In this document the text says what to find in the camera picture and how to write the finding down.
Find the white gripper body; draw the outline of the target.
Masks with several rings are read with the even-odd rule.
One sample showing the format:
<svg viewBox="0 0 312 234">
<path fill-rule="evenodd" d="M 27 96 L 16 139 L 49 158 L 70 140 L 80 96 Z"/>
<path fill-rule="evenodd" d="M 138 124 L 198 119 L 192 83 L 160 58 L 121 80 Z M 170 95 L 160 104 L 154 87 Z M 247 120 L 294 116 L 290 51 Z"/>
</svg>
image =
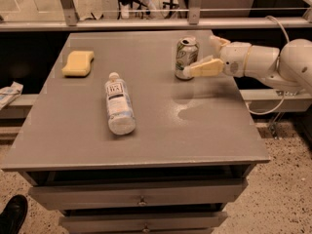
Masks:
<svg viewBox="0 0 312 234">
<path fill-rule="evenodd" d="M 224 62 L 223 72 L 233 77 L 243 77 L 250 43 L 233 42 L 220 50 L 220 59 Z"/>
</svg>

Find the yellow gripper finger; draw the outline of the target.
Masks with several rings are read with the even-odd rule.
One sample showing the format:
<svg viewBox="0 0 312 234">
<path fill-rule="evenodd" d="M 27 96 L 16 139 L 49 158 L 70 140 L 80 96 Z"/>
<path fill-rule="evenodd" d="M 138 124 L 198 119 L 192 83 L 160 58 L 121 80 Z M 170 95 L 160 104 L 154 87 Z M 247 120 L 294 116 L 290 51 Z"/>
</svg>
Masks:
<svg viewBox="0 0 312 234">
<path fill-rule="evenodd" d="M 211 35 L 209 39 L 209 44 L 218 54 L 224 46 L 230 44 L 230 41 L 215 35 Z"/>
<path fill-rule="evenodd" d="M 183 69 L 183 75 L 187 77 L 212 77 L 223 71 L 224 62 L 220 58 L 207 56 L 193 62 Z"/>
</svg>

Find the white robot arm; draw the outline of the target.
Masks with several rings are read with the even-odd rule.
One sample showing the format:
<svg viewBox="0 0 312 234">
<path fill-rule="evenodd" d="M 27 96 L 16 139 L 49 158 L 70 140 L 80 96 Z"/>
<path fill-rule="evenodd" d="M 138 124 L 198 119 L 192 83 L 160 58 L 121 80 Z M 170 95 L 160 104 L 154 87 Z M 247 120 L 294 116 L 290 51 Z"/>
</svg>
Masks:
<svg viewBox="0 0 312 234">
<path fill-rule="evenodd" d="M 185 66 L 188 77 L 211 77 L 224 73 L 233 77 L 250 77 L 273 89 L 312 94 L 312 42 L 295 39 L 282 50 L 246 42 L 230 42 L 216 36 L 210 45 L 217 57 L 207 56 Z"/>
</svg>

